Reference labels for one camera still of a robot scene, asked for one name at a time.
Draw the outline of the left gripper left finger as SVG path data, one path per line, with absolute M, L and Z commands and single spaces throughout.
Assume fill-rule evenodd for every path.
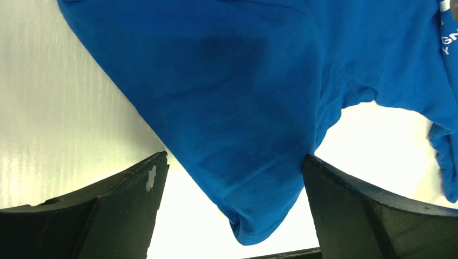
M 158 152 L 36 205 L 1 210 L 1 258 L 146 258 L 169 165 Z

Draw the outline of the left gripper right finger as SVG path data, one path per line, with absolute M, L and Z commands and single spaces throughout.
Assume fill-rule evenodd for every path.
M 412 200 L 308 155 L 305 190 L 323 258 L 457 258 L 457 210 Z

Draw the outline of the blue t shirt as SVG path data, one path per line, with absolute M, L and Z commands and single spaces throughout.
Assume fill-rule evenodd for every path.
M 228 218 L 266 240 L 344 108 L 432 122 L 457 201 L 457 21 L 444 1 L 59 1 L 69 27 Z

